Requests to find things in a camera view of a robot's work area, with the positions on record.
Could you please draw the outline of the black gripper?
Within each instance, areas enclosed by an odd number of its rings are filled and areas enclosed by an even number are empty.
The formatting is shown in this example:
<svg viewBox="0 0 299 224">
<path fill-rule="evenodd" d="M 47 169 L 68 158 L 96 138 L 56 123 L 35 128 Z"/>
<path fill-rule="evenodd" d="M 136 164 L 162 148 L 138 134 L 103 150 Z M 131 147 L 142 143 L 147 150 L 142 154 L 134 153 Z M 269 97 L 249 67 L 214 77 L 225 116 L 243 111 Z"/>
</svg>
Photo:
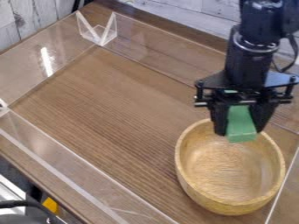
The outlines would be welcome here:
<svg viewBox="0 0 299 224">
<path fill-rule="evenodd" d="M 293 100 L 299 77 L 270 69 L 278 41 L 254 43 L 234 26 L 229 37 L 225 68 L 195 82 L 194 106 L 210 108 L 214 131 L 226 136 L 230 106 L 249 106 L 257 132 L 262 132 L 278 104 Z"/>
</svg>

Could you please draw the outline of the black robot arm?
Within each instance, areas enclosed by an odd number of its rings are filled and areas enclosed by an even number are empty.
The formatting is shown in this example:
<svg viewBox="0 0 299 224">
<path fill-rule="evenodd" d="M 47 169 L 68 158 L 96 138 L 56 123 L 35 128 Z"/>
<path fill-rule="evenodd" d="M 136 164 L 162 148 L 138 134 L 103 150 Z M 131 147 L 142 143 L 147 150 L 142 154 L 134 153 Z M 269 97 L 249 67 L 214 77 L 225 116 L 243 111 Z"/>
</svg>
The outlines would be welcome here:
<svg viewBox="0 0 299 224">
<path fill-rule="evenodd" d="M 230 111 L 247 108 L 255 132 L 262 132 L 277 108 L 289 104 L 299 76 L 274 62 L 281 40 L 287 39 L 299 57 L 299 0 L 239 0 L 241 22 L 230 30 L 222 71 L 196 80 L 196 107 L 210 110 L 214 131 L 226 136 L 233 128 Z"/>
</svg>

